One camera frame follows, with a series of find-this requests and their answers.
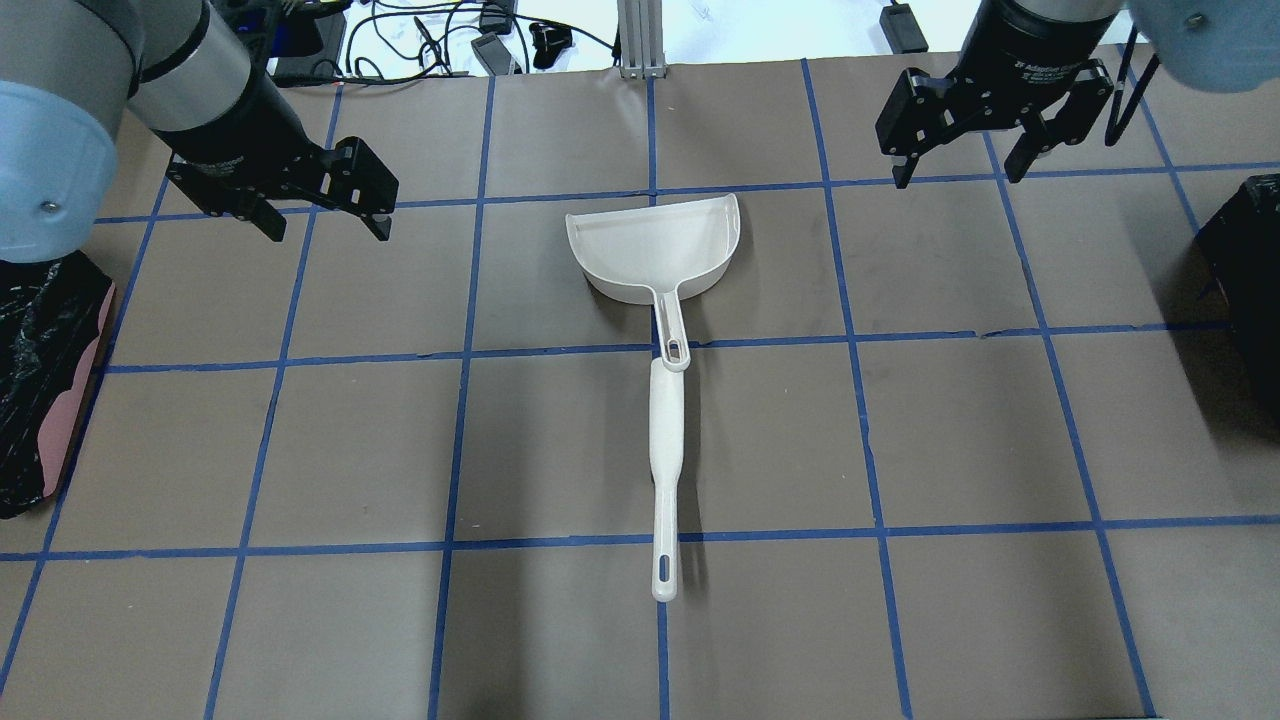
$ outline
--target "metal frame post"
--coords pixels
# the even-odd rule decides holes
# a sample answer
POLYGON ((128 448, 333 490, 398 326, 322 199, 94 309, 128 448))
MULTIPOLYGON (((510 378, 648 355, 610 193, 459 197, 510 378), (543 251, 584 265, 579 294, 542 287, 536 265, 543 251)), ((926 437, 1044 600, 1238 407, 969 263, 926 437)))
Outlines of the metal frame post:
POLYGON ((662 51, 662 0, 618 0, 622 77, 667 77, 662 51))

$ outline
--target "white floor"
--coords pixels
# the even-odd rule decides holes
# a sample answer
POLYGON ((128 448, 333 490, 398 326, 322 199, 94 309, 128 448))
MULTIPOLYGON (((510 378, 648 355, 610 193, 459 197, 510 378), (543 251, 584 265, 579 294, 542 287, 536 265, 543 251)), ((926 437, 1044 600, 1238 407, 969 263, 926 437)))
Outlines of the white floor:
MULTIPOLYGON (((979 0, 913 0, 920 28, 936 51, 960 50, 965 33, 978 9, 979 0)), ((398 0, 398 5, 422 5, 398 0)), ((664 0, 663 35, 668 63, 748 63, 791 60, 797 58, 832 58, 846 55, 886 55, 888 44, 879 28, 879 0, 809 0, 792 3, 746 3, 742 0, 664 0)), ((369 17, 374 5, 356 4, 348 10, 351 27, 369 17)), ((379 13, 388 13, 384 8, 379 13)), ((613 0, 518 0, 516 12, 522 15, 548 18, 581 27, 607 42, 617 28, 617 4, 613 0)), ((460 13, 454 24, 474 22, 475 12, 460 13)), ((424 15, 424 24, 439 36, 443 17, 424 15)), ((412 55, 422 44, 410 18, 387 18, 378 22, 383 35, 402 53, 412 55)), ((521 20, 527 31, 529 20, 521 20)), ((1121 12, 1103 42, 1123 42, 1129 33, 1128 12, 1121 12)), ((484 74, 468 47, 479 33, 461 31, 451 36, 454 70, 484 74)), ((513 32, 503 38, 512 55, 524 65, 520 37, 513 32)), ((530 46, 530 55, 534 50, 530 46)), ((420 72, 413 61, 397 58, 366 24, 355 38, 353 58, 366 56, 376 63, 385 77, 404 77, 420 72)), ((581 36, 566 50, 553 70, 590 70, 612 64, 609 51, 581 36)), ((361 63, 365 74, 370 67, 361 63)))

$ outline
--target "dustpan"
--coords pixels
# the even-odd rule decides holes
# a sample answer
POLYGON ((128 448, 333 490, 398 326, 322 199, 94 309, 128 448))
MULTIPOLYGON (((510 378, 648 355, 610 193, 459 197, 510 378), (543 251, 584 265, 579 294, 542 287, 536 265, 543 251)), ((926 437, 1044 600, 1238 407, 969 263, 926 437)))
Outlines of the dustpan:
POLYGON ((588 281, 620 302, 653 305, 660 354, 649 368, 649 465, 654 482, 653 596, 676 597, 676 486, 685 460, 689 336, 680 301, 705 292, 737 250, 737 197, 566 215, 568 243, 588 281))

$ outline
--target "black bag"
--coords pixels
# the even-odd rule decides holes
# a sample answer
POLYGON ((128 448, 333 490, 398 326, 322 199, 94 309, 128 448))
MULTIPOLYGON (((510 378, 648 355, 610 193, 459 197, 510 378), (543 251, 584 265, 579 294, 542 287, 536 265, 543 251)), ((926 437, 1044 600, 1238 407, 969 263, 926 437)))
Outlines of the black bag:
POLYGON ((82 252, 50 263, 0 261, 0 282, 3 519, 58 489, 67 447, 41 459, 41 428, 58 396, 73 388, 81 359, 99 337, 113 284, 82 252))

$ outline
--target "grid line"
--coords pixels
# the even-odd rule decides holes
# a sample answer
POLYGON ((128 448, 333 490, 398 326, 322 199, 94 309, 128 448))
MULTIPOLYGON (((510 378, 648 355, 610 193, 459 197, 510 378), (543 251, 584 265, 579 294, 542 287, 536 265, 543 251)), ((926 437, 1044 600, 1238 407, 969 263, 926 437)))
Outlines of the grid line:
MULTIPOLYGON (((832 195, 833 187, 856 187, 856 186, 881 186, 890 184, 892 181, 890 178, 855 178, 855 179, 832 179, 829 177, 829 167, 826 158, 824 138, 822 135, 820 119, 818 115, 818 104, 813 88, 813 81, 809 72, 808 60, 801 60, 801 70, 805 79, 809 110, 812 114, 815 141, 819 152, 819 164, 822 168, 822 181, 820 182, 799 182, 799 183, 763 183, 763 184, 739 184, 739 186, 707 186, 707 187, 684 187, 684 188, 659 188, 657 184, 657 143, 655 143, 655 118, 654 118, 654 83, 653 78, 648 79, 648 114, 649 114, 649 187, 646 190, 636 191, 617 191, 617 192, 594 192, 594 193, 566 193, 566 195, 527 195, 527 196, 507 196, 507 197, 490 197, 486 199, 485 190, 485 177, 488 169, 488 152, 489 152, 489 138, 492 129, 492 115, 493 115, 493 99, 494 99, 494 79, 489 78, 489 90, 485 110, 485 128, 484 128, 484 141, 481 147, 481 167, 480 167, 480 179, 479 191, 476 199, 456 199, 456 200, 424 200, 424 201, 407 201, 397 204, 397 209, 408 208, 434 208, 434 206, 471 206, 476 208, 476 222, 475 222, 475 236, 472 245, 472 266, 471 266, 471 287, 468 297, 468 311, 467 311, 467 329, 465 346, 461 352, 439 352, 431 355, 366 355, 366 356, 339 356, 339 357, 302 357, 302 359, 288 359, 287 347, 289 342, 289 336, 292 334, 293 318, 297 309, 298 293, 301 291, 301 283, 303 279, 305 265, 307 250, 311 242, 311 234, 314 229, 314 223, 319 213, 326 213, 329 210, 320 209, 316 206, 311 208, 292 208, 284 209, 284 214, 308 214, 307 234, 303 242, 302 255, 300 258, 300 265, 294 282, 294 293, 291 299, 291 311, 285 324, 285 334, 282 342, 282 357, 276 361, 250 361, 250 363, 230 363, 230 364, 189 364, 189 365, 113 365, 110 364, 110 356, 114 354, 115 340, 118 337, 118 331, 124 319, 124 311, 128 306, 129 297, 132 295, 133 287, 137 282, 138 274, 141 272, 142 260, 148 245, 150 237, 157 222, 184 222, 205 219, 202 214, 175 214, 175 215, 161 215, 160 205, 164 199, 165 190, 168 187, 168 179, 163 179, 157 197, 155 200, 152 211, 150 215, 134 215, 134 217, 120 217, 120 218, 102 218, 99 219, 100 224, 120 224, 120 223, 146 223, 146 231, 143 234, 142 243, 140 245, 138 252, 134 259, 134 265, 131 272, 129 282, 125 287, 124 297, 122 301, 120 311, 114 323, 114 331, 108 342, 104 356, 106 357, 105 373, 161 373, 161 372, 232 372, 242 369, 276 369, 276 382, 273 388, 273 397, 268 410, 268 418, 264 427, 262 443, 259 452, 259 468, 255 471, 253 486, 251 489, 251 498, 248 507, 246 510, 244 527, 242 528, 241 543, 238 547, 209 547, 209 548, 154 548, 154 550, 104 550, 104 551, 52 551, 52 537, 56 530, 58 520, 63 509, 63 502, 65 500, 69 487, 64 488, 55 502, 55 509, 52 518, 50 520, 50 527, 46 530, 42 550, 38 552, 20 552, 20 553, 0 553, 0 562, 9 561, 35 561, 36 566, 32 571, 32 578, 28 584, 27 596, 23 601, 23 607, 19 614, 19 619, 15 623, 14 632, 10 638, 8 652, 4 659, 4 665, 0 667, 0 692, 3 692, 8 674, 12 669, 14 660, 14 653, 17 651, 19 638, 33 601, 36 587, 40 582, 41 571, 47 562, 56 561, 72 561, 72 560, 116 560, 116 559, 166 559, 166 557, 236 557, 237 568, 233 577, 233 585, 228 598, 228 609, 224 618, 223 635, 219 642, 218 664, 215 667, 215 676, 211 679, 210 696, 206 705, 206 717, 212 716, 214 703, 216 701, 218 679, 221 669, 221 664, 225 659, 227 639, 229 637, 230 624, 234 616, 236 597, 238 594, 238 584, 246 557, 250 556, 310 556, 310 555, 348 555, 348 553, 383 553, 383 552, 442 552, 445 559, 442 562, 442 575, 440 575, 440 593, 439 593, 439 606, 436 616, 436 638, 434 646, 433 656, 433 670, 431 670, 431 689, 430 689, 430 708, 429 716, 435 717, 438 715, 438 701, 439 701, 439 682, 440 682, 440 665, 443 661, 443 641, 444 641, 444 626, 445 626, 445 610, 448 601, 448 584, 451 574, 451 561, 452 553, 454 551, 486 551, 486 550, 506 550, 506 548, 534 548, 534 547, 579 547, 579 546, 600 546, 600 544, 643 544, 652 542, 650 534, 622 534, 622 536, 572 536, 572 537, 558 537, 558 538, 506 538, 494 541, 456 541, 453 537, 453 524, 456 521, 456 509, 457 509, 457 492, 458 480, 461 473, 461 448, 462 448, 462 436, 465 430, 465 410, 466 410, 466 395, 468 384, 468 370, 470 361, 472 359, 480 357, 506 357, 506 356, 529 356, 529 355, 562 355, 562 354, 586 354, 586 352, 631 352, 631 351, 645 351, 653 350, 652 345, 613 345, 613 346, 575 346, 575 347, 547 347, 547 348, 515 348, 515 350, 490 350, 490 351, 474 351, 471 347, 471 338, 474 333, 475 322, 475 301, 476 301, 476 288, 479 283, 479 258, 480 258, 480 243, 481 243, 481 228, 484 206, 488 204, 516 204, 516 202, 547 202, 547 201, 562 201, 562 200, 598 200, 598 199, 613 199, 613 197, 640 197, 648 196, 649 204, 655 205, 660 196, 675 196, 675 195, 692 195, 692 193, 705 193, 705 192, 754 192, 754 191, 781 191, 781 190, 823 190, 827 201, 828 213, 828 225, 832 238, 832 250, 836 261, 836 274, 841 295, 842 313, 846 320, 846 334, 845 336, 813 336, 813 337, 786 337, 786 338, 739 338, 739 340, 717 340, 703 343, 691 343, 692 347, 698 348, 713 348, 713 347, 750 347, 750 346, 778 346, 778 345, 818 345, 818 343, 838 343, 847 342, 851 360, 851 370, 854 374, 855 395, 859 405, 859 420, 860 432, 863 436, 864 447, 864 460, 868 464, 868 484, 869 492, 873 501, 873 515, 876 519, 874 527, 870 528, 828 528, 828 529, 780 529, 780 530, 728 530, 728 532, 703 532, 703 533, 681 533, 680 541, 682 543, 705 543, 705 542, 781 542, 781 541, 804 541, 804 539, 840 539, 840 538, 876 538, 881 548, 881 565, 882 565, 882 578, 884 579, 886 587, 886 601, 890 614, 890 629, 893 652, 895 652, 895 665, 899 673, 899 691, 900 700, 902 702, 904 715, 911 717, 910 710, 910 696, 906 684, 906 670, 905 661, 902 659, 901 651, 901 635, 897 625, 896 615, 896 600, 893 598, 892 591, 892 574, 888 562, 888 546, 887 538, 891 537, 937 537, 937 536, 972 536, 972 534, 1016 534, 1016 533, 1057 533, 1057 532, 1094 532, 1098 537, 1100 548, 1103 555, 1105 565, 1108 574, 1108 583, 1114 593, 1114 598, 1117 606, 1117 615, 1120 616, 1121 629, 1125 634, 1126 647, 1129 650, 1130 661, 1134 665, 1134 673, 1139 683, 1139 694, 1142 696, 1144 710, 1148 715, 1153 715, 1153 706, 1151 702, 1149 692, 1146 687, 1146 680, 1142 675, 1140 660, 1138 659, 1137 647, 1133 642, 1132 628, 1128 623, 1128 615, 1124 609, 1123 596, 1120 594, 1119 578, 1115 573, 1114 562, 1110 557, 1110 547, 1106 539, 1107 530, 1142 530, 1142 529, 1160 529, 1160 528, 1190 528, 1190 527, 1238 527, 1238 525, 1275 525, 1280 524, 1280 515, 1230 515, 1230 516, 1194 516, 1194 518, 1149 518, 1149 519, 1114 519, 1106 520, 1101 515, 1101 510, 1097 506, 1097 498, 1093 495, 1092 480, 1088 477, 1087 466, 1084 465, 1083 450, 1079 446, 1079 437, 1074 424, 1074 416, 1070 410, 1070 401, 1068 398, 1065 383, 1061 378, 1061 370, 1057 365, 1056 352, 1052 345, 1053 336, 1066 336, 1066 334, 1089 334, 1089 333, 1128 333, 1128 332, 1181 332, 1181 331, 1213 331, 1224 329, 1228 327, 1226 323, 1183 323, 1183 324, 1148 324, 1148 325, 1075 325, 1075 327, 1050 327, 1043 316, 1043 309, 1039 304, 1038 293, 1034 288, 1034 279, 1032 275, 1030 263, 1025 255, 1025 249, 1023 247, 1020 234, 1016 228, 1016 218, 1012 211, 1011 202, 1009 201, 1007 188, 1005 186, 1004 176, 1000 173, 998 161, 995 159, 995 149, 991 143, 989 136, 984 137, 987 143, 988 155, 992 159, 992 173, 980 174, 955 174, 955 176, 932 176, 932 177, 919 177, 914 182, 929 183, 929 182, 997 182, 1001 191, 1001 197, 1005 202, 1006 215, 1014 232, 1014 240, 1018 246, 1019 254, 1023 260, 1023 270, 1027 275, 1028 290, 1033 297, 1037 309, 1037 328, 1011 328, 1006 331, 996 331, 992 333, 984 333, 978 336, 973 331, 940 331, 940 332, 923 332, 923 333, 876 333, 876 334, 858 334, 854 329, 852 315, 849 305, 849 295, 846 278, 844 273, 842 254, 840 251, 840 237, 838 228, 835 219, 835 200, 832 195), (1082 482, 1089 500, 1091 516, 1089 521, 1068 521, 1068 523, 1021 523, 1021 524, 986 524, 986 525, 934 525, 934 527, 887 527, 883 519, 883 510, 879 505, 878 484, 874 474, 874 457, 869 442, 869 424, 867 418, 865 401, 863 400, 863 387, 860 375, 860 364, 858 359, 858 345, 863 342, 899 342, 899 341, 918 341, 918 340, 951 340, 951 338, 978 338, 978 337, 1029 337, 1041 336, 1046 345, 1047 357, 1051 369, 1055 375, 1055 383, 1059 389, 1060 401, 1062 404, 1064 416, 1066 418, 1069 433, 1071 434, 1073 450, 1076 452, 1078 465, 1082 471, 1082 482), (448 510, 448 525, 445 533, 445 541, 443 542, 412 542, 412 543, 356 543, 356 544, 332 544, 332 546, 262 546, 253 547, 248 544, 248 536, 252 524, 253 509, 256 502, 256 493, 261 482, 262 461, 265 460, 266 445, 270 438, 271 430, 271 418, 275 413, 276 400, 283 383, 283 377, 288 366, 307 366, 307 365, 329 365, 329 364, 344 364, 344 363, 398 363, 398 361, 419 361, 419 360, 462 360, 462 375, 460 379, 460 400, 458 400, 458 416, 454 434, 454 465, 451 473, 451 492, 449 492, 449 510, 448 510)), ((342 99, 342 88, 339 87, 334 106, 330 115, 329 137, 326 140, 328 146, 333 143, 333 135, 337 126, 337 119, 339 114, 342 99)), ((1188 201, 1187 193, 1181 187, 1179 173, 1194 173, 1194 172, 1215 172, 1215 170, 1242 170, 1242 169, 1274 169, 1280 168, 1280 163, 1228 163, 1228 164, 1198 164, 1198 165, 1175 165, 1164 141, 1156 127, 1156 119, 1148 108, 1146 100, 1142 101, 1142 109, 1146 115, 1148 124, 1151 126, 1152 133, 1156 138, 1157 147, 1160 149, 1161 158, 1164 160, 1162 167, 1151 168, 1119 168, 1119 169, 1100 169, 1100 170, 1033 170, 1028 173, 1029 178, 1052 178, 1052 177, 1091 177, 1091 176, 1129 176, 1129 174, 1169 174, 1179 199, 1183 204, 1184 211, 1188 215, 1188 220, 1193 225, 1193 229, 1198 229, 1197 219, 1188 201)), ((79 433, 77 433, 76 450, 72 454, 69 461, 68 471, 65 477, 72 477, 72 469, 74 468, 76 460, 78 459, 79 447, 83 443, 84 429, 90 416, 92 415, 92 407, 96 402, 97 395, 101 391, 101 382, 95 387, 92 397, 88 402, 88 411, 86 413, 84 420, 81 423, 79 433)), ((657 629, 658 629, 658 671, 659 671, 659 707, 662 708, 662 716, 669 717, 669 682, 668 682, 668 657, 667 657, 667 609, 662 603, 658 603, 657 609, 657 629)))
POLYGON ((996 174, 996 187, 1000 191, 1000 201, 1009 220, 1009 231, 1012 234, 1014 247, 1021 263, 1023 274, 1027 279, 1027 291, 1030 295, 1032 307, 1036 311, 1036 323, 1039 325, 1041 338, 1044 343, 1044 355, 1048 359, 1050 373, 1053 377, 1053 386, 1057 389, 1059 404, 1062 409, 1062 419, 1066 421, 1068 436, 1071 441, 1071 451, 1075 455, 1075 466, 1080 475, 1080 487, 1084 491, 1084 500, 1089 507, 1094 536, 1098 541, 1098 550, 1102 556, 1102 568, 1106 573, 1107 584, 1111 588, 1111 598, 1115 603, 1116 619, 1120 623, 1120 634, 1124 638, 1125 650, 1129 655, 1129 665, 1133 670, 1138 697, 1142 700, 1143 711, 1147 716, 1155 716, 1155 705, 1151 700, 1151 689, 1147 685, 1147 675, 1142 666, 1142 657, 1138 653, 1138 643, 1129 623, 1129 611, 1125 606, 1124 591, 1120 588, 1120 577, 1116 573, 1115 560, 1111 557, 1111 543, 1107 541, 1107 530, 1102 524, 1102 510, 1098 505, 1097 493, 1093 489, 1093 478, 1089 474, 1089 465, 1084 457, 1084 447, 1080 442, 1079 428, 1075 424, 1075 414, 1071 410, 1071 400, 1066 392, 1066 380, 1062 377, 1062 368, 1057 359, 1057 350, 1053 346, 1053 336, 1048 332, 1048 322, 1044 318, 1044 305, 1041 301, 1039 291, 1036 287, 1036 274, 1032 272, 1030 256, 1023 242, 1021 231, 1018 227, 1018 217, 1014 213, 1012 201, 1009 197, 1009 187, 1004 176, 1000 176, 1000 159, 996 156, 996 146, 991 141, 991 133, 984 132, 983 143, 987 146, 987 156, 991 160, 992 172, 996 174))
MULTIPOLYGON (((1075 170, 1028 170, 1028 178, 1075 178, 1075 177, 1103 177, 1103 176, 1160 176, 1174 173, 1207 173, 1207 172, 1220 172, 1220 170, 1276 170, 1280 169, 1280 160, 1276 161, 1261 161, 1261 163, 1199 163, 1190 165, 1178 165, 1171 160, 1164 165, 1151 165, 1151 167, 1134 167, 1134 168, 1102 168, 1102 169, 1075 169, 1075 170)), ((941 176, 916 176, 911 178, 913 183, 940 183, 940 182, 986 182, 995 179, 992 173, 956 173, 956 174, 941 174, 941 176)), ((892 178, 886 177, 872 177, 872 178, 841 178, 829 181, 832 187, 859 187, 859 186, 881 186, 881 184, 893 184, 892 178)), ((823 187, 823 181, 800 181, 800 182, 781 182, 781 183, 746 183, 746 184, 709 184, 709 186, 687 186, 687 187, 652 187, 652 188, 635 188, 635 190, 614 190, 614 191, 602 191, 602 192, 566 192, 566 193, 550 193, 550 195, 508 195, 508 196, 495 196, 486 197, 484 202, 486 205, 512 205, 520 202, 559 202, 568 200, 609 200, 617 197, 644 197, 644 196, 667 196, 667 195, 713 195, 713 193, 726 193, 726 192, 763 192, 773 190, 820 190, 823 187)), ((413 209, 413 208, 453 208, 453 206, 467 206, 475 205, 476 200, 472 197, 449 197, 449 199, 435 199, 435 200, 404 200, 396 204, 397 210, 413 209)), ((316 211, 324 213, 340 213, 340 210, 330 210, 328 208, 282 208, 279 211, 283 215, 296 215, 303 213, 316 211)), ((209 217, 202 213, 178 213, 169 215, 156 215, 155 220, 160 223, 169 222, 189 222, 189 220, 207 220, 209 217)), ((150 215, 122 215, 113 218, 99 218, 95 224, 122 224, 122 223, 146 223, 150 222, 150 215)))
MULTIPOLYGON (((329 113, 329 131, 325 136, 325 147, 333 147, 333 137, 338 129, 338 114, 342 111, 342 86, 334 91, 333 109, 329 113)), ((236 607, 239 603, 239 588, 244 577, 244 561, 248 557, 246 548, 253 532, 253 518, 257 511, 259 492, 262 488, 262 473, 266 469, 268 451, 271 445, 271 430, 275 427, 275 413, 280 401, 280 391, 284 387, 285 360, 289 356, 289 343, 293 340, 293 324, 297 319, 298 300, 302 296, 302 282, 307 270, 307 256, 311 251, 311 241, 315 234, 316 206, 307 210, 307 229, 302 238, 302 249, 298 252, 298 266, 294 272, 293 290, 289 295, 289 310, 284 320, 284 332, 280 338, 280 352, 276 357, 275 380, 271 387, 271 400, 266 407, 266 418, 262 421, 262 439, 259 442, 257 459, 253 466, 253 479, 250 484, 248 502, 244 509, 244 521, 241 527, 239 546, 236 552, 236 569, 232 573, 230 589, 227 593, 227 610, 223 614, 223 625, 218 635, 218 650, 214 655, 214 670, 209 679, 209 694, 205 698, 205 720, 212 720, 218 706, 218 691, 221 685, 223 667, 227 662, 227 647, 230 643, 232 626, 236 623, 236 607)))
MULTIPOLYGON (((1053 336, 1071 334, 1116 334, 1116 333, 1152 333, 1152 332, 1203 332, 1225 331, 1231 325, 1224 320, 1207 320, 1197 323, 1148 323, 1142 325, 1062 325, 1047 328, 1053 336)), ((1010 328, 1005 331, 991 331, 978 334, 974 331, 923 331, 899 333, 855 333, 854 342, 918 342, 928 340, 984 340, 1002 337, 1034 337, 1039 336, 1039 328, 1010 328)), ((756 337, 756 338, 724 338, 709 341, 690 341, 689 346, 695 350, 709 350, 717 347, 777 347, 786 345, 835 345, 847 342, 847 336, 792 336, 792 337, 756 337)), ((535 357, 544 355, 593 355, 608 352, 650 352, 654 343, 620 343, 620 345, 568 345, 558 347, 517 347, 511 350, 474 350, 472 359, 489 357, 535 357)), ((433 360, 461 360, 461 351, 448 352, 399 352, 387 355, 334 355, 317 357, 289 357, 284 361, 288 368, 314 366, 314 365, 349 365, 355 363, 422 363, 433 360)), ((106 374, 146 374, 146 373, 230 373, 237 370, 261 370, 279 365, 276 360, 248 360, 243 363, 191 363, 191 364, 165 364, 165 365, 109 365, 106 374)))
MULTIPOLYGON (((1181 518, 1128 518, 1102 520, 1107 530, 1161 530, 1178 528, 1239 528, 1280 525, 1276 515, 1199 515, 1181 518)), ((952 536, 1001 536, 1093 532, 1092 520, 1066 520, 1046 523, 992 523, 974 525, 887 525, 884 528, 792 528, 773 530, 703 530, 680 533, 681 543, 733 543, 733 542, 788 542, 813 539, 858 539, 952 536)), ((483 552, 489 550, 530 550, 550 547, 598 547, 649 544, 650 533, 522 537, 480 541, 454 541, 454 552, 483 552)), ((442 552, 443 541, 375 542, 346 544, 294 544, 239 547, 166 547, 132 550, 55 550, 32 552, 0 552, 0 562, 72 562, 100 560, 161 560, 173 557, 234 557, 243 552, 248 557, 310 557, 316 555, 380 555, 396 552, 442 552)))
POLYGON ((876 455, 872 452, 870 424, 867 418, 867 393, 863 387, 863 369, 858 355, 856 328, 849 300, 849 283, 845 275, 845 256, 840 245, 840 227, 836 222, 836 199, 832 192, 831 168, 827 163, 827 142, 822 133, 822 117, 818 111, 818 96, 813 88, 813 76, 809 60, 800 60, 804 74, 805 95, 809 99, 809 114, 813 119, 814 140, 818 145, 818 164, 822 167, 823 196, 827 204, 827 229, 831 234, 831 254, 836 269, 836 284, 840 288, 840 309, 845 319, 845 334, 849 345, 849 364, 852 372, 854 397, 858 404, 858 425, 861 433, 863 462, 867 466, 867 489, 870 493, 872 516, 876 521, 876 543, 879 551, 881 582, 884 589, 884 610, 888 619, 890 647, 893 653, 893 671, 897 678, 899 703, 906 720, 911 712, 911 691, 906 675, 906 659, 902 652, 902 630, 897 615, 897 593, 893 589, 893 566, 888 553, 888 537, 884 534, 884 509, 881 503, 879 479, 876 474, 876 455))
MULTIPOLYGON (((133 300, 133 288, 138 283, 138 274, 142 272, 142 259, 146 256, 147 246, 151 245, 151 234, 155 232, 156 217, 160 214, 160 205, 164 204, 164 193, 169 188, 169 178, 160 179, 160 188, 156 190, 155 202, 151 205, 151 215, 147 220, 147 227, 142 232, 142 241, 138 243, 137 255, 133 256, 133 266, 129 268, 129 281, 124 286, 124 295, 120 297, 120 309, 115 314, 115 323, 110 328, 110 336, 105 337, 105 347, 102 348, 102 363, 110 365, 111 355, 115 354, 115 340, 120 334, 120 328, 124 325, 124 315, 129 309, 129 302, 133 300)), ((49 519, 49 527, 45 529, 45 539, 41 543, 41 552, 47 555, 54 544, 54 533, 58 532, 58 524, 63 516, 63 507, 67 503, 67 495, 70 492, 72 475, 76 473, 76 466, 79 462, 81 448, 84 446, 84 436, 88 430, 88 423, 93 418, 93 409, 97 406, 97 398, 102 393, 102 384, 105 378, 99 375, 97 382, 93 384, 88 402, 86 405, 84 418, 79 421, 77 432, 72 436, 72 447, 69 448, 67 466, 63 469, 63 484, 60 488, 55 489, 58 497, 54 501, 54 510, 49 519)), ((4 664, 0 665, 0 697, 4 696, 5 684, 9 682, 9 671, 13 669, 14 656, 18 653, 18 643, 22 641, 22 632, 27 626, 27 616, 31 614, 31 603, 36 600, 36 588, 40 585, 40 578, 45 571, 45 560, 37 559, 36 566, 31 571, 31 580, 27 583, 27 593, 22 598, 22 607, 18 610, 18 619, 14 621, 13 633, 9 635, 9 644, 5 648, 4 664)))
MULTIPOLYGON (((658 205, 658 100, 653 76, 645 78, 645 146, 649 150, 649 206, 655 208, 658 205)), ((655 307, 649 314, 650 360, 662 355, 660 345, 655 307)), ((657 601, 654 605, 657 605, 658 625, 658 717, 671 720, 671 644, 667 634, 667 605, 657 601)))
POLYGON ((440 711, 440 676, 444 665, 444 630, 449 611, 449 583, 453 574, 454 532, 458 521, 458 486, 462 477, 462 447, 467 419, 467 392, 471 384, 472 342, 475 340, 476 297, 480 286, 480 243, 484 237, 485 184, 489 178, 489 145, 493 135, 493 99, 497 81, 490 76, 485 96, 484 135, 480 141, 480 178, 476 182, 475 231, 471 238, 471 284, 467 293, 467 323, 462 341, 462 370, 458 378, 458 410, 453 428, 453 464, 449 470, 449 505, 445 511, 444 547, 440 556, 440 583, 435 605, 435 642, 431 648, 431 675, 428 691, 428 719, 440 711))

